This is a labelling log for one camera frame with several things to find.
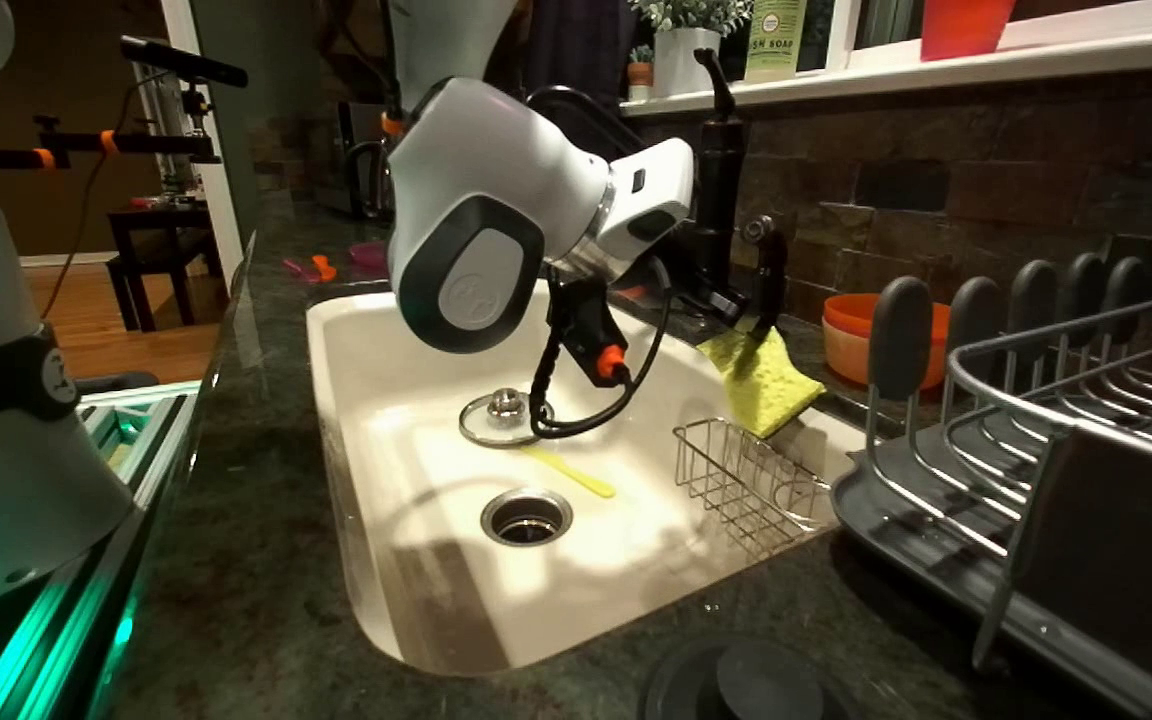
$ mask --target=sink drain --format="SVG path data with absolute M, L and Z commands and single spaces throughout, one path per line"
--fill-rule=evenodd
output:
M 548 543 L 573 526 L 573 505 L 553 492 L 505 492 L 486 506 L 486 531 L 502 543 Z

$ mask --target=wire basket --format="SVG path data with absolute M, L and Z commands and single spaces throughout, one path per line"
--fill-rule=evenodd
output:
M 744 554 L 775 554 L 819 526 L 819 471 L 750 436 L 729 418 L 697 418 L 671 427 L 679 441 L 677 482 L 703 505 L 703 521 L 726 526 L 726 539 Z

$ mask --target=yellow sponge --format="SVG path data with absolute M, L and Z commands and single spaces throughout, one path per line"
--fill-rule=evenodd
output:
M 826 392 L 826 384 L 793 366 L 775 326 L 758 335 L 750 325 L 737 325 L 701 346 L 726 372 L 732 418 L 759 441 L 798 418 Z

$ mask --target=sink basin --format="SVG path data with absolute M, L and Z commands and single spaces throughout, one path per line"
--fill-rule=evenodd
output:
M 420 344 L 392 291 L 307 310 L 348 596 L 364 634 L 420 672 L 526 666 L 753 563 L 677 487 L 671 427 L 726 417 L 726 384 L 694 344 L 664 341 L 625 417 L 590 436 L 542 453 L 462 436 L 468 398 L 529 386 L 543 307 L 536 294 L 518 335 L 476 356 Z M 652 326 L 617 320 L 636 366 Z M 560 417 L 608 398 L 560 364 Z

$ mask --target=kitchen counter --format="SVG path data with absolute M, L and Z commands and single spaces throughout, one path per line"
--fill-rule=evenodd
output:
M 1107 714 L 1022 653 L 1003 680 L 977 677 L 971 614 L 849 537 L 817 537 L 521 672 L 448 680 L 382 654 L 339 576 L 305 346 L 307 291 L 282 269 L 285 254 L 339 251 L 364 237 L 282 192 L 259 203 L 194 460 L 157 505 L 137 622 L 106 672 L 97 714 L 617 720 L 636 714 L 671 648 L 709 630 L 798 648 L 851 714 Z

